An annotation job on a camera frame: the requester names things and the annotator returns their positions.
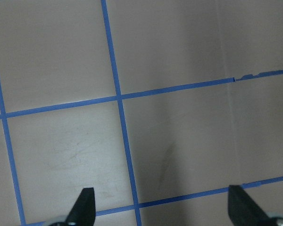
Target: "metal bolt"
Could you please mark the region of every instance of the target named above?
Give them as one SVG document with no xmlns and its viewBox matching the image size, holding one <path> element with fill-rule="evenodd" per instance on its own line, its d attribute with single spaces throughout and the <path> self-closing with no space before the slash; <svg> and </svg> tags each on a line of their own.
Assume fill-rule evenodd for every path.
<svg viewBox="0 0 283 226">
<path fill-rule="evenodd" d="M 277 219 L 277 225 L 283 226 L 283 219 Z"/>
</svg>

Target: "floor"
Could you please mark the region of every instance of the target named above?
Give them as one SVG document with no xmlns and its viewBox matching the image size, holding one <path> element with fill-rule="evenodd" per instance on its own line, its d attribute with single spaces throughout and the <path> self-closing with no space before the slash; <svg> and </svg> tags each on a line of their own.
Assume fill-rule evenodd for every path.
<svg viewBox="0 0 283 226">
<path fill-rule="evenodd" d="M 96 226 L 283 214 L 283 1 L 0 0 L 0 226 L 94 187 Z"/>
</svg>

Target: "grid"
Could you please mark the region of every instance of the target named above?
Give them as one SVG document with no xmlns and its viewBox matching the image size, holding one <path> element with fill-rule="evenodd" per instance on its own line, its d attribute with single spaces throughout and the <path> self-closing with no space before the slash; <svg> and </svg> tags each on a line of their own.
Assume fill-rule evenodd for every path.
<svg viewBox="0 0 283 226">
<path fill-rule="evenodd" d="M 39 107 L 39 108 L 34 108 L 34 109 L 27 109 L 27 110 L 22 110 L 22 111 L 6 113 L 3 93 L 1 89 L 1 82 L 0 82 L 0 120 L 2 121 L 2 126 L 4 130 L 4 136 L 5 136 L 5 141 L 6 141 L 7 151 L 8 151 L 8 159 L 9 159 L 9 164 L 11 168 L 11 174 L 12 174 L 14 190 L 15 190 L 15 195 L 16 195 L 16 200 L 17 200 L 17 207 L 18 207 L 19 217 L 20 217 L 22 226 L 40 226 L 42 225 L 43 222 L 26 224 L 24 209 L 22 205 L 22 198 L 21 198 L 21 193 L 20 193 L 20 188 L 19 188 L 19 183 L 18 183 L 15 159 L 13 155 L 13 148 L 12 148 L 12 143 L 11 143 L 10 134 L 9 134 L 8 120 L 7 120 L 8 118 L 18 117 L 21 115 L 49 112 L 49 111 L 54 111 L 54 110 L 66 109 L 66 108 L 73 108 L 73 107 L 80 107 L 80 106 L 86 106 L 86 105 L 117 101 L 118 109 L 119 109 L 119 117 L 120 117 L 120 122 L 121 122 L 122 135 L 123 135 L 123 142 L 124 142 L 124 147 L 125 147 L 126 162 L 128 166 L 129 179 L 130 179 L 131 191 L 132 191 L 132 196 L 133 196 L 133 205 L 98 211 L 97 216 L 107 215 L 107 214 L 112 214 L 112 213 L 117 213 L 117 212 L 122 212 L 122 211 L 128 211 L 128 210 L 134 210 L 137 226 L 141 226 L 142 221 L 141 221 L 141 216 L 140 216 L 140 208 L 161 205 L 161 204 L 170 203 L 170 202 L 177 202 L 177 201 L 182 201 L 182 200 L 187 200 L 187 199 L 192 199 L 192 198 L 197 198 L 197 197 L 202 197 L 202 196 L 226 193 L 228 191 L 228 188 L 223 187 L 223 188 L 210 190 L 210 191 L 182 195 L 178 197 L 171 197 L 171 198 L 166 198 L 166 199 L 156 200 L 156 201 L 151 201 L 151 202 L 139 203 L 138 196 L 137 196 L 137 190 L 136 190 L 136 184 L 135 184 L 135 178 L 134 178 L 133 164 L 132 164 L 132 159 L 131 159 L 131 154 L 130 154 L 130 146 L 129 146 L 129 141 L 128 141 L 127 128 L 126 128 L 123 100 L 130 99 L 130 98 L 157 95 L 157 94 L 168 93 L 168 92 L 175 92 L 175 91 L 184 90 L 184 89 L 201 88 L 201 87 L 206 87 L 206 86 L 214 86 L 214 85 L 231 83 L 231 82 L 236 82 L 236 81 L 283 74 L 283 70 L 279 70 L 279 71 L 263 72 L 255 76 L 252 74 L 244 75 L 243 77 L 239 79 L 235 79 L 234 77 L 225 78 L 225 79 L 214 80 L 214 81 L 205 81 L 205 82 L 184 84 L 184 85 L 161 88 L 161 89 L 147 90 L 143 92 L 122 94 L 121 88 L 120 88 L 120 82 L 118 78 L 118 73 L 117 73 L 117 64 L 116 64 L 116 59 L 115 59 L 115 54 L 114 54 L 113 41 L 112 41 L 112 36 L 111 36 L 111 31 L 110 31 L 106 1 L 101 0 L 101 4 L 102 4 L 102 13 L 103 13 L 106 36 L 107 36 L 112 73 L 113 73 L 113 78 L 114 78 L 114 85 L 115 85 L 115 90 L 116 90 L 115 96 L 96 98 L 96 99 L 91 99 L 91 100 L 60 104 L 60 105 L 51 105 L 51 106 L 45 106 L 45 107 Z M 254 181 L 251 183 L 243 184 L 242 186 L 243 188 L 251 188 L 251 187 L 257 187 L 257 186 L 264 185 L 264 184 L 276 183 L 280 181 L 283 181 L 283 177 Z"/>
</svg>

